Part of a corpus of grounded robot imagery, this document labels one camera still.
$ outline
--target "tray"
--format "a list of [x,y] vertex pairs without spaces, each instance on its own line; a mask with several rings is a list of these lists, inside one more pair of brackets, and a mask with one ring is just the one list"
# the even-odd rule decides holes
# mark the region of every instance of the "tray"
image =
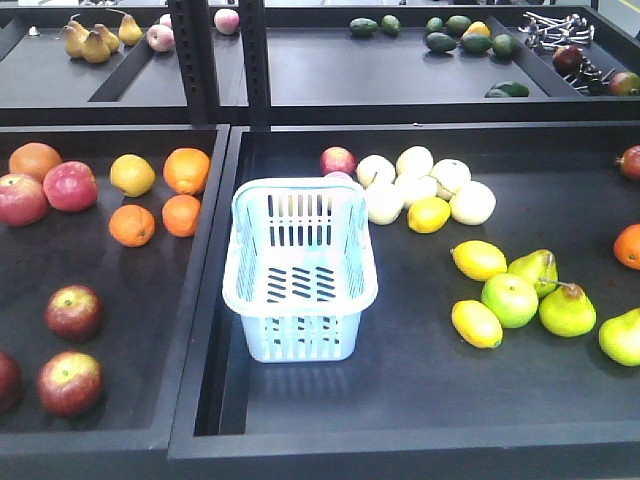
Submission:
[[[28,227],[0,226],[0,348],[20,362],[26,391],[18,407],[0,416],[0,477],[43,478],[46,464],[51,472],[46,478],[69,478],[69,472],[160,478],[137,468],[153,471],[164,463],[227,134],[224,125],[0,131],[3,173],[15,148],[42,141],[65,159],[88,163],[100,188],[97,205],[84,212],[52,211]],[[168,234],[160,216],[172,195],[162,165],[182,146],[201,148],[213,158],[202,221],[189,239]],[[158,175],[153,189],[137,199],[125,198],[109,183],[109,167],[124,153],[143,155]],[[156,217],[156,233],[143,248],[122,247],[108,232],[111,213],[124,203],[143,205]],[[105,308],[103,331],[85,344],[59,339],[43,323],[49,295],[71,283],[93,286]],[[101,362],[106,396],[86,415],[61,420],[44,412],[35,382],[41,366],[68,348]],[[134,466],[122,460],[128,457]],[[96,468],[103,462],[108,468]]]
[[[513,61],[498,61],[491,53],[472,56],[459,49],[433,55],[424,45],[424,25],[433,16],[467,15],[485,21],[494,34],[517,33],[527,11],[557,18],[579,14],[597,28],[592,49],[598,61],[640,70],[638,43],[586,6],[325,6],[266,8],[264,39],[260,33],[249,39],[243,31],[243,41],[266,43],[268,79],[248,75],[252,85],[266,83],[271,124],[634,118],[636,97],[585,98],[528,48]],[[399,18],[399,36],[377,32],[372,38],[351,37],[351,19],[379,20],[385,14]],[[260,59],[245,58],[245,63],[246,82],[246,72],[259,66]],[[485,99],[487,89],[502,80],[527,84],[530,96]]]
[[[125,10],[145,31],[168,12],[167,7]],[[0,75],[5,80],[0,108],[8,112],[5,125],[18,124],[11,115],[13,111],[38,108],[53,110],[57,118],[54,124],[96,123],[98,117],[103,117],[103,124],[156,123],[165,117],[165,123],[189,123],[176,50],[154,53],[143,37],[134,47],[121,45],[104,64],[69,59],[60,29],[77,13],[86,27],[100,22],[115,32],[120,24],[120,14],[103,7],[0,7],[0,25],[5,25],[0,30]],[[40,35],[29,36],[31,26],[36,26]],[[212,44],[218,64],[220,105],[235,106],[242,71],[242,54],[234,48],[237,36],[215,35]]]
[[[537,317],[496,350],[462,342],[451,307],[479,298],[482,284],[449,255],[469,239],[509,259],[549,248],[561,279],[589,294],[598,326],[634,308],[640,276],[611,248],[638,221],[640,186],[612,160],[639,135],[639,122],[233,128],[170,460],[220,479],[640,475],[639,370],[604,356],[597,330],[562,339]],[[318,175],[331,145],[391,159],[428,146],[436,159],[466,161],[498,205],[481,226],[450,221],[431,235],[413,233],[403,216],[370,225],[379,293],[353,355],[260,364],[220,293],[231,197],[250,179]]]

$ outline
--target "plastic basket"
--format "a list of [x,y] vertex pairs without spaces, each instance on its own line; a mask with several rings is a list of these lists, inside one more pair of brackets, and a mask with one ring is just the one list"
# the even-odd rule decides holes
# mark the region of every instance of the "plastic basket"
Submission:
[[260,362],[342,360],[378,293],[364,190],[267,178],[233,197],[222,295]]

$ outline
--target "green pear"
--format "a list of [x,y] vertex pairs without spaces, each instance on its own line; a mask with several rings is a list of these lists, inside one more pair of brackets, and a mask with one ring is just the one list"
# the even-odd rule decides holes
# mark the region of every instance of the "green pear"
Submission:
[[596,324],[596,309],[580,285],[558,282],[560,287],[540,302],[538,317],[554,335],[577,337]]
[[640,308],[606,320],[598,332],[600,348],[627,367],[640,365]]
[[546,249],[536,250],[524,257],[513,260],[507,272],[524,278],[533,285],[538,298],[553,292],[558,281],[558,266],[555,255]]

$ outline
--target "pear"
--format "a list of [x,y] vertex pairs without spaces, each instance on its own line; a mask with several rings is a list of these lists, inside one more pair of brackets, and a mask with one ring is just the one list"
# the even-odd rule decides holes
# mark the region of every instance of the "pear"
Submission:
[[621,365],[640,365],[640,308],[606,320],[598,342],[602,351]]
[[111,32],[107,27],[105,27],[102,23],[96,23],[93,26],[93,29],[100,34],[102,39],[109,47],[109,51],[111,53],[115,53],[120,48],[120,39],[117,35]]
[[62,27],[64,32],[64,50],[71,58],[82,58],[82,44],[84,37],[74,28],[65,25]]
[[133,47],[136,43],[138,43],[144,36],[144,32],[138,26],[138,23],[136,22],[136,19],[133,18],[133,15],[121,10],[114,10],[112,8],[108,8],[107,10],[122,15],[120,27],[118,28],[118,38],[122,40],[122,43],[129,47]]
[[84,42],[84,40],[87,38],[87,35],[89,35],[89,30],[84,28],[80,22],[75,20],[75,18],[78,15],[80,15],[80,14],[77,13],[77,14],[73,15],[71,18],[69,18],[69,21],[67,22],[66,26],[70,27],[70,28],[73,28],[76,32],[78,32],[78,35],[80,36],[80,38]]
[[111,50],[100,34],[91,30],[82,44],[82,58],[89,63],[104,63],[111,57]]
[[558,266],[555,255],[547,249],[539,249],[509,264],[509,273],[524,278],[536,289],[538,298],[553,292],[558,284]]
[[554,335],[577,337],[596,324],[596,309],[576,283],[558,282],[560,287],[540,302],[538,316],[542,325]]

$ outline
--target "lemon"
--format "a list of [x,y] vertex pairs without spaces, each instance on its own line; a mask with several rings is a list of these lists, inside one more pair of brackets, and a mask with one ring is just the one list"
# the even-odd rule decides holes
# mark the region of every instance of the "lemon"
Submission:
[[144,158],[128,153],[113,162],[109,180],[127,197],[139,197],[151,189],[156,173]]
[[507,259],[495,245],[482,240],[467,240],[451,249],[453,261],[467,277],[486,282],[507,271]]
[[502,325],[495,313],[477,300],[460,300],[451,309],[451,321],[460,336],[477,348],[496,348]]
[[485,37],[491,36],[491,30],[484,22],[473,22],[469,25],[469,28],[464,32],[464,35],[469,35],[470,33],[479,33],[480,35],[484,35]]
[[450,216],[449,202],[440,197],[424,197],[409,207],[407,222],[414,232],[433,233],[440,230]]

